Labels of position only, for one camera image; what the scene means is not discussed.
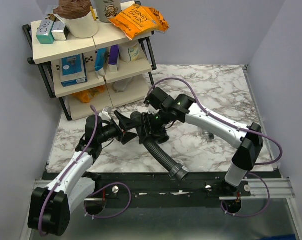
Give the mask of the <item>silver white box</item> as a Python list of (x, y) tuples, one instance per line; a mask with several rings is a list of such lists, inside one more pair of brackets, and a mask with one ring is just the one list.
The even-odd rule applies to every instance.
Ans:
[(69, 30), (63, 22), (56, 21), (51, 29), (51, 34), (55, 41), (66, 41)]

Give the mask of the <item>grey tee pipe fitting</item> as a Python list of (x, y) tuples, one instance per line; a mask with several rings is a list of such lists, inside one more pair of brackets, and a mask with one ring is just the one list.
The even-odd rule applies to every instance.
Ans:
[(152, 139), (157, 144), (163, 144), (169, 140), (169, 136), (159, 115), (133, 112), (130, 119), (137, 123), (136, 133), (141, 145), (145, 140)]

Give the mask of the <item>blue razor box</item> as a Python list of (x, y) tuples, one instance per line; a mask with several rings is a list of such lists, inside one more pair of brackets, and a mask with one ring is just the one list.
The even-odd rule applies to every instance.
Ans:
[(62, 87), (69, 87), (86, 82), (86, 67), (82, 54), (60, 59), (60, 83)]

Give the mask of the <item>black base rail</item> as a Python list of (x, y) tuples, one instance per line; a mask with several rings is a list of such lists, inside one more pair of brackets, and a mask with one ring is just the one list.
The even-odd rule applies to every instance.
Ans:
[(229, 187), (224, 181), (225, 173), (192, 172), (182, 181), (170, 178), (167, 173), (85, 173), (93, 181), (95, 193), (87, 204), (101, 206), (105, 198), (107, 209), (123, 209), (125, 206), (140, 209), (218, 207), (220, 200), (236, 200), (250, 196), (247, 181), (239, 187)]

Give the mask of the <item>orange snack bag lower shelf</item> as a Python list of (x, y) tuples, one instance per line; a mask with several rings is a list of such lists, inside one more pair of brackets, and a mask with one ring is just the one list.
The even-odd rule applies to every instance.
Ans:
[(103, 85), (90, 88), (88, 90), (83, 90), (77, 93), (71, 94), (75, 99), (80, 101), (83, 104), (89, 103), (94, 97), (99, 94), (102, 94), (105, 91), (105, 87)]

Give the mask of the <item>orange honey dijon chip bag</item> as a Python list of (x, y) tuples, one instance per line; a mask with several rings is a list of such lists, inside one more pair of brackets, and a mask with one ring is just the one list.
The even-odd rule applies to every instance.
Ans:
[(109, 19), (109, 22), (119, 28), (129, 40), (152, 31), (164, 33), (169, 29), (169, 24), (160, 11), (136, 3)]

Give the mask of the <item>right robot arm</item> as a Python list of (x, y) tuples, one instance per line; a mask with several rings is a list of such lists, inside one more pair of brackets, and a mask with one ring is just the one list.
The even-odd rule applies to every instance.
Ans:
[(147, 94), (145, 103), (157, 111), (149, 118), (152, 130), (179, 121), (208, 130), (235, 148), (221, 191), (227, 196), (238, 192), (240, 182), (255, 166), (263, 147), (259, 124), (247, 126), (232, 121), (203, 107), (194, 97), (180, 94), (173, 98), (157, 87)]

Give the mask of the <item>blue white tube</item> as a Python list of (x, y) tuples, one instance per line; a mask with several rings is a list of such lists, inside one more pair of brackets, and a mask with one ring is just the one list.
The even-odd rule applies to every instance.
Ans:
[(96, 59), (94, 65), (96, 77), (105, 76), (105, 70), (104, 70), (105, 59), (106, 59), (106, 48), (98, 49), (96, 53)]

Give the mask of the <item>white yellow cup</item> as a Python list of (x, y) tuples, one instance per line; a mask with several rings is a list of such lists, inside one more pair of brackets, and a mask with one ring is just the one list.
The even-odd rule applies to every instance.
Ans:
[(120, 58), (124, 62), (137, 61), (140, 57), (139, 42), (137, 40), (119, 44), (118, 49)]

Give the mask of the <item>grey white item lower shelf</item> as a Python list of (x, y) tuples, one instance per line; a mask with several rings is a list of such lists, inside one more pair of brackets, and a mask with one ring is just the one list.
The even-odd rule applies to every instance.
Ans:
[(120, 92), (124, 92), (125, 89), (127, 88), (127, 86), (130, 84), (130, 82), (133, 80), (132, 77), (129, 78), (125, 78), (119, 81), (116, 81), (113, 83), (112, 85), (112, 89), (116, 92), (116, 93), (120, 93)]

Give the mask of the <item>teal white box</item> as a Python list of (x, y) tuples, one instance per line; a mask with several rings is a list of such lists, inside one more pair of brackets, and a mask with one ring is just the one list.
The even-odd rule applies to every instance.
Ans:
[(54, 42), (51, 33), (54, 22), (49, 19), (43, 19), (37, 29), (36, 38), (40, 44), (50, 45)]

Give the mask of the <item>white skull cup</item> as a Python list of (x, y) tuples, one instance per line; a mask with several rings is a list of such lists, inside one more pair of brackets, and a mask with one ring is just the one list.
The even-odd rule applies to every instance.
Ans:
[(119, 0), (93, 0), (100, 22), (109, 23), (109, 19), (116, 17), (121, 12)]

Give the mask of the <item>purple white tube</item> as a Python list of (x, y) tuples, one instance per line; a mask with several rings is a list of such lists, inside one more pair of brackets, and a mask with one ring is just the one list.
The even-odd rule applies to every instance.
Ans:
[(119, 68), (119, 49), (117, 45), (113, 45), (109, 50), (108, 70), (116, 73)]

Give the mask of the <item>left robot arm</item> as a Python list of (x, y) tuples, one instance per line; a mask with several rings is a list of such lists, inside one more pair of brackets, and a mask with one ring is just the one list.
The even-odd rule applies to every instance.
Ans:
[(102, 151), (102, 144), (117, 140), (125, 145), (137, 135), (112, 118), (102, 119), (94, 112), (86, 118), (85, 132), (64, 169), (45, 187), (36, 187), (31, 194), (28, 228), (40, 236), (61, 236), (70, 221), (71, 212), (88, 195), (97, 197), (102, 190), (99, 182), (83, 177)]

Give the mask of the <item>beige black shelf rack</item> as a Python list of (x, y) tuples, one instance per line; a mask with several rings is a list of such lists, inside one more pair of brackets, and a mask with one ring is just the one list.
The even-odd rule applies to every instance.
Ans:
[[(94, 63), (97, 50), (129, 42), (123, 32), (111, 24), (97, 21), (99, 30), (90, 38), (76, 38), (70, 34), (66, 41), (42, 45), (36, 39), (36, 31), (40, 23), (39, 20), (33, 21), (22, 27), (33, 54), (31, 58), (27, 59), (27, 62), (38, 67), (49, 97), (59, 100), (66, 120), (78, 120), (91, 115), (89, 104), (80, 103), (71, 96), (76, 92), (104, 86), (105, 91), (91, 101), (97, 110), (102, 110), (106, 106), (117, 108), (144, 98), (149, 90), (149, 85), (143, 75), (150, 75), (156, 69), (150, 43), (152, 32), (135, 38), (139, 42), (141, 50), (141, 56), (137, 61), (131, 63), (119, 60), (118, 72), (109, 72), (105, 65), (105, 76), (96, 77)], [(87, 82), (64, 88), (60, 84), (60, 59), (76, 54), (84, 56)], [(112, 89), (114, 82), (130, 77), (133, 80), (124, 92), (115, 92)]]

